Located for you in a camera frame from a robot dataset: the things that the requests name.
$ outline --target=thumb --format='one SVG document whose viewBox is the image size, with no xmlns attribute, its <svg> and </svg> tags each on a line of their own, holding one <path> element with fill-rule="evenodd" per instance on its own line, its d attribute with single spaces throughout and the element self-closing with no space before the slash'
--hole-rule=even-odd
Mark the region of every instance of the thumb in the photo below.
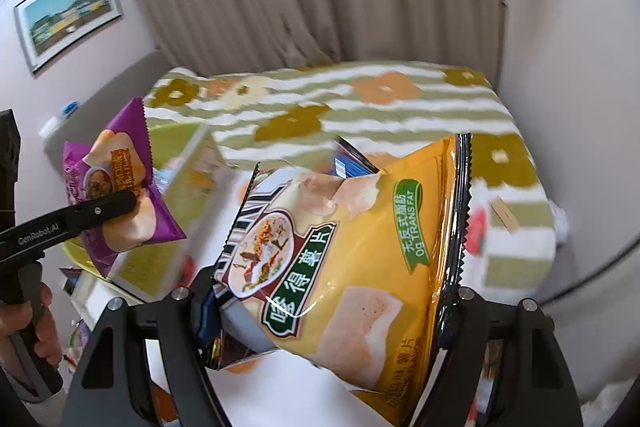
<svg viewBox="0 0 640 427">
<path fill-rule="evenodd" d="M 31 322 L 31 303 L 16 304 L 0 308 L 0 336 L 8 337 L 23 330 Z"/>
</svg>

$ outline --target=picture frame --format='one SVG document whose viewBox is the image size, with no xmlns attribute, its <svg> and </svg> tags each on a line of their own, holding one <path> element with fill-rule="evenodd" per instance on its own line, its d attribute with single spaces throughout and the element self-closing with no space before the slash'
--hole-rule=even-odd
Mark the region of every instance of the picture frame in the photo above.
<svg viewBox="0 0 640 427">
<path fill-rule="evenodd" d="M 33 73 L 119 17 L 119 0 L 24 0 L 15 7 L 20 42 Z"/>
</svg>

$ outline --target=white wall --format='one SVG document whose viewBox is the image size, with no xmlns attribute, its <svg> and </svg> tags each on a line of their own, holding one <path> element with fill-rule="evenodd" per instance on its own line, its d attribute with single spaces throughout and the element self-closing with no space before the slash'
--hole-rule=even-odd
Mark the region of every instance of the white wall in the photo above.
<svg viewBox="0 0 640 427">
<path fill-rule="evenodd" d="M 154 42 L 134 0 L 120 0 L 124 17 L 80 41 L 35 78 L 27 65 L 14 19 L 23 0 L 0 0 L 0 110 L 12 108 L 22 136 L 16 190 L 17 221 L 66 205 L 65 191 L 47 160 L 38 131 L 63 105 L 83 101 L 115 75 L 154 49 Z M 60 248 L 47 251 L 44 280 L 54 292 L 53 311 L 66 344 L 76 313 L 60 289 L 60 266 L 69 266 Z"/>
<path fill-rule="evenodd" d="M 541 291 L 548 296 L 640 232 L 640 0 L 507 4 L 499 94 L 572 227 Z M 640 371 L 637 265 L 549 308 L 583 396 Z"/>
</svg>

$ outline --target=purple wrapper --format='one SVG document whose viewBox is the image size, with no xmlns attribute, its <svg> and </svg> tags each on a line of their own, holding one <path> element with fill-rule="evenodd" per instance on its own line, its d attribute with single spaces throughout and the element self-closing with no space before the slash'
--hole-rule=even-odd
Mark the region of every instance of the purple wrapper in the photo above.
<svg viewBox="0 0 640 427">
<path fill-rule="evenodd" d="M 133 190 L 138 197 L 132 213 L 81 235 L 85 250 L 103 276 L 120 252 L 186 238 L 153 182 L 142 99 L 131 100 L 100 133 L 93 147 L 66 142 L 63 168 L 70 204 L 123 189 Z"/>
</svg>

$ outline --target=screw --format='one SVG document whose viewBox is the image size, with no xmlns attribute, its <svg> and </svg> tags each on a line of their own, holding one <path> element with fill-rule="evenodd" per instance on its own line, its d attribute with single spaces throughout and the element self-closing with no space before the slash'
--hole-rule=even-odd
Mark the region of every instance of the screw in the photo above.
<svg viewBox="0 0 640 427">
<path fill-rule="evenodd" d="M 171 292 L 171 298 L 175 301 L 184 301 L 189 296 L 189 289 L 180 286 Z"/>
<path fill-rule="evenodd" d="M 538 303 L 533 299 L 524 299 L 524 301 L 522 301 L 522 307 L 528 312 L 534 312 L 538 309 Z"/>
<path fill-rule="evenodd" d="M 458 290 L 458 295 L 463 301 L 470 301 L 476 296 L 476 293 L 471 288 L 462 286 L 462 288 Z"/>
<path fill-rule="evenodd" d="M 120 297 L 116 297 L 109 301 L 109 304 L 107 304 L 107 308 L 114 312 L 122 308 L 123 304 L 124 301 Z"/>
</svg>

